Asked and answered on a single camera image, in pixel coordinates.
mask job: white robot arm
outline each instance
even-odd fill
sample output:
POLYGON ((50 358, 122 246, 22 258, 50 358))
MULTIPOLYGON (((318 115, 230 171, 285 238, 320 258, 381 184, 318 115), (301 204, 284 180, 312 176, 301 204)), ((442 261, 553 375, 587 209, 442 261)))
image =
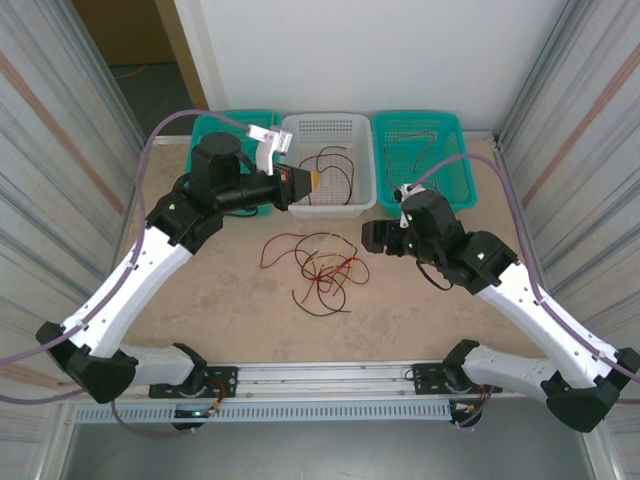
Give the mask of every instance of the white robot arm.
MULTIPOLYGON (((594 356, 547 313, 531 291, 527 268, 499 238, 489 232, 465 232, 439 193, 404 185, 398 197, 401 219, 364 224, 365 248, 416 258, 420 271, 434 284, 422 265, 435 267, 452 286, 465 288, 504 313, 547 356, 518 357, 463 340, 443 362, 450 384, 458 391, 476 384, 521 393, 545 402, 571 428, 591 431, 618 400, 629 378, 594 356)), ((543 301, 600 356, 631 372, 638 370, 640 356, 634 350, 617 350, 597 338, 540 290, 543 301)), ((422 374, 420 366, 414 365, 416 381, 422 374)))
POLYGON ((48 322, 38 330, 36 338, 45 344, 83 325, 49 353, 98 403, 114 400, 133 386, 177 385, 185 395, 202 388, 207 363, 186 345, 158 349, 121 342, 160 286, 222 228, 225 214, 267 203, 287 210, 289 204, 311 192, 311 172, 273 163, 274 154, 287 153, 291 133, 251 125, 247 136, 260 142, 255 167, 235 136, 204 136, 192 151, 191 172, 181 177, 147 216, 135 265, 131 265, 134 245, 78 311, 61 325, 48 322), (241 164, 250 173, 241 173, 241 164), (111 295, 127 268, 131 271, 126 282, 111 295), (87 312, 104 300, 108 301, 93 319, 86 325, 81 323, 87 312))
MULTIPOLYGON (((241 151, 240 141, 228 134, 203 137, 192 152, 192 170, 172 192, 160 199, 147 216, 140 255, 131 265, 132 249, 98 291, 61 325, 46 323, 36 337, 47 343, 81 324, 86 312, 108 298, 90 323, 49 353, 58 365, 98 403, 117 398, 125 389, 142 385, 173 385, 180 394, 197 394, 204 382, 206 361, 191 348, 174 344, 164 349, 123 345, 122 339, 142 308, 160 286, 204 242, 222 228, 223 216, 239 209, 272 203, 286 210, 308 195, 317 178, 310 172, 274 165, 274 153, 288 150, 291 134, 251 126, 248 136, 260 142, 256 167, 241 151), (240 164, 249 174, 240 173, 240 164), (111 290, 123 271, 127 281, 111 290)), ((422 187, 398 191, 400 220, 376 220, 362 228, 369 252, 410 255, 422 268, 435 267, 452 285, 495 306, 546 354, 528 359, 496 352, 478 342, 461 341, 443 361, 453 391, 472 385, 494 385, 545 402, 552 413, 579 431, 590 431, 618 400, 629 379, 594 357, 538 303, 529 275, 515 253, 488 232, 465 232, 447 200, 422 187)), ((640 356, 631 349, 616 350, 585 329, 543 292, 550 305, 601 356, 636 372, 640 356)), ((425 364, 425 371, 433 364, 425 364)), ((414 379, 426 381, 420 364, 414 379)))

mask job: metal wall panel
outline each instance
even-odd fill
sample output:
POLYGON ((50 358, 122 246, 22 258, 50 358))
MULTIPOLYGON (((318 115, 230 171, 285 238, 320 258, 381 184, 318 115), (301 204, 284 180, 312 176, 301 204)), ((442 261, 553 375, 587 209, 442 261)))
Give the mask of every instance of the metal wall panel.
MULTIPOLYGON (((142 137, 64 0, 0 2, 0 356, 35 345, 111 270, 142 137)), ((0 368, 3 394, 47 396, 46 355, 0 368)), ((47 408, 0 404, 0 478, 25 478, 47 408)))
MULTIPOLYGON (((640 350, 640 3, 573 7, 500 142, 552 294, 640 350)), ((610 417, 628 478, 640 478, 640 409, 610 417)))

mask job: white basket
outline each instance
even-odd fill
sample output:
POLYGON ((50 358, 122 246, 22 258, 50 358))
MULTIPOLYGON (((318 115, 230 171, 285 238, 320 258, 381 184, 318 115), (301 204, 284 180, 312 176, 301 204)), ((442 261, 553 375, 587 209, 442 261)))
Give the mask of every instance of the white basket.
MULTIPOLYGON (((339 153, 353 162, 353 187, 349 203, 349 183, 351 165, 336 155, 318 159, 319 170, 329 168, 320 174, 320 184, 309 197, 289 206, 289 211, 297 218, 317 217, 358 217, 376 203, 376 173, 373 157, 371 124, 363 115, 347 113, 313 113, 291 115, 284 119, 282 128, 293 133, 293 140, 287 155, 280 161, 292 167, 318 155, 325 147, 337 146, 342 149, 326 149, 324 154, 339 153)), ((306 161, 301 168, 315 170, 315 159, 306 161)))

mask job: wire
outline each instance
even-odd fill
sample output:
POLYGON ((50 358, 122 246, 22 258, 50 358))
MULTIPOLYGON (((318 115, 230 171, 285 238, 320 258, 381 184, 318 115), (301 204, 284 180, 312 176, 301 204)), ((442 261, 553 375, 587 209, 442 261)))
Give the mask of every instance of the wire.
POLYGON ((145 64, 142 67, 140 67, 138 70, 136 70, 135 72, 131 72, 131 73, 127 73, 125 75, 118 75, 117 77, 113 77, 116 80, 120 80, 121 78, 129 78, 129 77, 133 77, 137 74, 139 74, 140 72, 142 72, 145 68, 147 68, 149 66, 149 64, 145 64))
POLYGON ((422 276, 426 278, 429 281, 429 283, 434 287, 436 287, 438 290, 442 290, 443 292, 448 292, 453 288, 453 283, 451 282, 449 282, 448 287, 443 287, 442 285, 438 284, 433 278, 431 278, 431 276, 424 270, 424 268, 422 268, 422 264, 420 263, 420 260, 416 260, 416 267, 418 267, 418 270, 420 270, 420 273, 422 274, 422 276))
POLYGON ((484 397, 484 400, 482 401, 480 406, 475 409, 475 411, 473 412, 473 415, 471 415, 469 418, 463 420, 462 422, 456 422, 456 425, 458 426, 458 428, 462 428, 465 425, 467 425, 468 423, 471 423, 478 415, 480 415, 482 413, 484 408, 487 406, 487 403, 489 403, 489 399, 491 398, 491 395, 493 395, 493 388, 494 388, 493 385, 491 385, 491 387, 489 387, 489 391, 487 392, 486 396, 484 397))
MULTIPOLYGON (((384 158, 385 158, 385 161, 386 161, 386 164, 387 164, 387 182, 389 183, 389 185, 391 185, 391 187, 393 187, 394 190, 396 190, 398 187, 396 185, 394 185, 394 183, 391 181, 391 160, 389 159, 389 154, 387 152, 387 147, 389 145, 391 145, 392 143, 395 143, 395 142, 397 142, 399 140, 404 140, 405 138, 421 137, 422 135, 429 135, 431 137, 431 141, 427 142, 425 144, 425 146, 422 147, 422 150, 420 150, 420 153, 418 153, 416 161, 413 164, 413 171, 417 172, 418 163, 420 163, 420 160, 422 159, 422 156, 427 151, 427 148, 430 145, 433 145, 435 143, 435 141, 436 141, 436 136, 433 133, 431 133, 429 130, 422 130, 422 131, 417 132, 417 133, 409 133, 407 135, 400 135, 399 137, 392 138, 387 143, 385 143, 384 146, 382 147, 382 151, 384 152, 384 158)), ((433 185, 433 187, 436 190, 436 192, 438 192, 437 187, 435 185, 433 185)))
MULTIPOLYGON (((38 345, 37 347, 34 347, 30 350, 24 351, 24 352, 20 352, 20 353, 16 353, 14 355, 10 355, 8 357, 4 357, 0 359, 0 366, 2 365, 9 365, 11 363, 15 363, 18 362, 20 360, 24 360, 26 358, 32 357, 34 355, 37 355, 39 353, 42 352, 46 352, 47 350, 60 345, 61 343, 67 341, 69 338, 71 338, 73 335, 75 335, 76 333, 78 333, 80 330, 82 330, 83 328, 85 328, 89 322, 91 322, 91 320, 93 320, 95 318, 95 316, 98 314, 98 312, 105 307, 105 305, 107 305, 109 303, 109 301, 116 295, 116 293, 118 293, 118 291, 120 290, 120 288, 122 288, 122 286, 124 285, 124 283, 126 282, 127 278, 129 278, 129 275, 131 275, 131 272, 133 271, 133 268, 135 267, 138 258, 140 257, 140 254, 142 252, 142 247, 143 247, 143 243, 144 243, 144 236, 145 236, 145 231, 146 231, 146 222, 145 222, 145 203, 144 203, 144 196, 142 195, 142 179, 144 178, 144 173, 145 170, 147 168, 147 165, 149 163, 149 153, 151 152, 151 147, 153 145, 153 141, 155 140, 155 138, 158 136, 158 134, 162 131, 162 129, 169 123, 171 123, 173 120, 175 120, 176 118, 180 118, 180 117, 186 117, 186 116, 191 116, 191 115, 204 115, 204 116, 209 116, 209 117, 214 117, 217 118, 219 120, 222 120, 224 122, 229 123, 230 125, 233 125, 236 128, 239 128, 240 130, 244 131, 244 132, 248 132, 249 131, 249 127, 241 122, 238 122, 237 120, 233 120, 232 118, 227 117, 226 115, 222 114, 222 113, 218 113, 218 112, 211 112, 208 110, 200 110, 200 109, 189 109, 189 110, 181 110, 179 112, 175 112, 172 113, 171 115, 169 115, 168 117, 166 117, 164 120, 162 120, 157 126, 156 128, 153 129, 153 131, 151 132, 151 134, 149 135, 149 138, 147 139, 142 151, 140 152, 140 157, 138 159, 138 169, 136 171, 136 177, 135 177, 135 181, 134 181, 134 185, 135 185, 135 191, 136 191, 136 196, 137 196, 137 202, 138 202, 138 237, 136 239, 136 243, 133 246, 133 250, 131 252, 131 257, 129 260, 129 265, 127 266, 127 268, 125 268, 124 272, 122 273, 122 275, 120 276, 120 278, 118 278, 115 281, 115 284, 113 286, 113 288, 111 290, 109 290, 109 292, 104 296, 104 298, 102 300, 100 300, 97 305, 91 309, 87 315, 82 319, 81 322, 79 322, 78 325, 71 327, 69 330, 65 331, 62 335, 60 335, 59 337, 51 340, 50 342, 47 342, 45 344, 42 345, 38 345)), ((50 398, 43 398, 40 399, 40 404, 45 404, 45 403, 52 403, 52 402, 57 402, 59 400, 59 398, 57 398, 56 396, 54 397, 50 397, 50 398)), ((3 402, 7 402, 7 403, 14 403, 14 404, 18 404, 18 405, 24 405, 25 403, 23 403, 24 401, 29 401, 29 400, 25 400, 25 399, 20 399, 20 398, 12 398, 12 397, 8 397, 8 396, 2 396, 0 397, 0 401, 3 402)))
POLYGON ((134 427, 133 425, 130 425, 130 424, 126 423, 122 419, 122 417, 120 416, 120 414, 116 410, 116 402, 114 400, 111 401, 111 413, 113 413, 113 418, 116 419, 116 422, 118 422, 118 424, 120 424, 120 426, 122 428, 124 428, 125 430, 128 430, 130 433, 133 433, 134 435, 138 435, 140 437, 147 437, 147 438, 177 438, 177 437, 181 437, 182 435, 187 435, 189 433, 193 433, 193 431, 194 431, 194 429, 191 428, 189 430, 181 430, 181 431, 177 431, 177 432, 154 432, 154 431, 151 431, 151 430, 146 430, 146 429, 143 429, 143 428, 134 427))
MULTIPOLYGON (((346 155, 342 155, 341 153, 323 153, 328 148, 338 148, 340 150, 347 150, 345 147, 341 147, 339 145, 329 145, 327 147, 323 147, 322 150, 320 150, 317 155, 312 155, 312 156, 307 157, 304 160, 302 160, 298 164, 298 168, 302 168, 302 165, 305 162, 308 162, 309 160, 312 160, 312 159, 315 158, 316 159, 316 167, 315 167, 315 169, 316 169, 316 172, 318 172, 319 174, 323 174, 324 172, 326 172, 330 168, 335 168, 336 170, 342 172, 344 177, 347 179, 347 185, 349 185, 349 195, 347 196, 347 200, 343 203, 343 205, 348 205, 349 202, 351 201, 351 197, 353 196, 353 180, 354 180, 354 177, 355 177, 355 166, 353 164, 353 160, 351 160, 346 155), (318 162, 320 161, 320 158, 323 158, 323 157, 341 157, 341 158, 344 158, 346 161, 348 161, 351 164, 351 179, 349 179, 349 176, 347 175, 347 173, 342 168, 340 168, 340 167, 338 167, 336 165, 328 165, 325 168, 323 168, 322 170, 320 170, 320 168, 318 166, 318 162)), ((309 205, 311 205, 311 195, 307 196, 307 200, 309 201, 309 205)))
POLYGON ((218 397, 219 402, 221 402, 223 398, 226 398, 227 387, 225 387, 222 380, 220 380, 219 378, 209 377, 207 383, 209 383, 209 385, 213 388, 215 388, 216 385, 218 386, 218 390, 220 390, 220 396, 218 397))
POLYGON ((43 405, 45 403, 60 402, 62 400, 66 400, 67 398, 80 395, 81 393, 84 393, 84 390, 79 388, 77 390, 72 390, 71 392, 53 395, 49 398, 13 398, 7 397, 6 395, 0 395, 0 402, 13 403, 15 405, 43 405))
POLYGON ((624 368, 621 365, 618 365, 615 361, 611 360, 606 356, 601 356, 600 350, 591 345, 588 340, 585 340, 577 333, 571 326, 565 322, 560 315, 556 313, 556 311, 545 301, 540 292, 539 284, 542 283, 540 279, 540 275, 538 274, 536 264, 533 260, 533 252, 531 251, 531 246, 527 241, 526 237, 526 229, 524 218, 522 217, 522 213, 518 208, 518 197, 516 196, 515 191, 511 183, 507 180, 505 174, 497 167, 495 162, 492 162, 488 158, 483 155, 479 155, 477 153, 461 153, 460 155, 454 155, 452 157, 447 158, 441 162, 438 162, 436 165, 431 167, 424 175, 422 175, 418 180, 413 182, 413 184, 409 187, 409 189, 415 188, 424 182, 431 175, 436 173, 438 170, 443 168, 444 166, 457 162, 459 160, 463 160, 465 158, 471 158, 474 160, 478 160, 485 165, 488 165, 498 176, 500 182, 502 183, 502 188, 504 189, 505 196, 507 198, 507 203, 509 204, 509 209, 511 210, 511 216, 513 218, 516 233, 518 236, 518 242, 520 243, 520 248, 522 250, 522 257, 525 266, 527 267, 527 271, 529 274, 529 283, 531 284, 531 291, 533 292, 533 296, 535 297, 538 304, 544 309, 545 312, 551 316, 555 320, 555 322, 562 327, 562 329, 567 332, 576 342, 582 345, 589 353, 591 353, 595 358, 598 358, 600 361, 604 362, 605 365, 611 367, 615 371, 621 373, 625 377, 640 383, 640 375, 637 373, 633 373, 632 371, 624 368))
POLYGON ((296 234, 296 233, 281 233, 270 238, 262 248, 262 254, 260 255, 260 268, 267 269, 275 265, 288 254, 293 254, 300 268, 300 273, 305 280, 308 280, 309 287, 305 296, 302 300, 298 300, 296 297, 295 291, 291 291, 291 299, 294 304, 303 310, 304 312, 312 315, 314 317, 328 317, 330 315, 334 315, 336 313, 350 313, 349 310, 345 310, 345 305, 347 302, 347 294, 344 288, 346 282, 352 282, 356 285, 364 285, 371 278, 371 273, 369 271, 369 267, 366 265, 364 261, 357 257, 358 249, 357 247, 349 242, 346 238, 342 236, 339 232, 316 232, 310 235, 296 234), (325 239, 323 240, 320 248, 314 252, 308 252, 306 249, 301 247, 303 242, 308 241, 311 238, 324 235, 325 239), (265 253, 269 245, 274 242, 278 238, 282 237, 292 237, 298 239, 298 242, 294 246, 294 248, 289 249, 283 253, 281 253, 278 257, 276 257, 270 263, 265 262, 265 253), (336 253, 325 253, 327 240, 330 237, 338 238, 340 240, 340 244, 347 244, 351 248, 351 253, 343 255, 341 250, 338 250, 336 253), (301 258, 300 254, 306 255, 306 258, 301 258), (324 263, 317 266, 316 261, 324 258, 332 258, 333 264, 326 266, 324 263), (352 265, 360 262, 366 271, 366 277, 362 280, 355 279, 351 273, 352 265), (315 287, 316 295, 318 296, 319 302, 322 304, 324 308, 328 310, 328 312, 317 313, 312 312, 308 308, 305 308, 303 304, 309 298, 311 291, 315 287), (335 296, 338 292, 342 294, 342 302, 339 307, 334 308, 330 306, 325 300, 323 295, 330 294, 332 297, 335 296))

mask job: tabletop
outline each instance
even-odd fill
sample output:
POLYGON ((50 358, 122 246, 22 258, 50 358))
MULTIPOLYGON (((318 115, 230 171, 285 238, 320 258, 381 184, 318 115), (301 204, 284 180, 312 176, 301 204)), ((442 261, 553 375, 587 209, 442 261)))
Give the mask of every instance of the tabletop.
MULTIPOLYGON (((468 141, 467 149, 493 158, 488 141, 468 141)), ((183 173, 187 152, 186 145, 154 146, 143 185, 148 206, 170 191, 183 173)), ((477 162, 472 170, 478 203, 458 218, 466 230, 491 231, 519 251, 499 180, 477 162)), ((308 283, 291 255, 270 269, 259 266, 264 244, 279 233, 339 231, 360 246, 362 223, 383 217, 376 205, 355 219, 299 220, 275 209, 251 219, 225 218, 224 228, 144 308, 125 342, 155 347, 182 342, 211 363, 439 359, 463 338, 506 353, 540 355, 493 307, 462 288, 437 290, 408 257, 372 255, 360 248, 370 281, 345 287, 351 313, 322 318, 292 301, 291 291, 300 298, 308 283)), ((136 232, 134 221, 129 245, 136 232)), ((286 239, 274 242, 267 256, 275 258, 294 245, 286 239)))

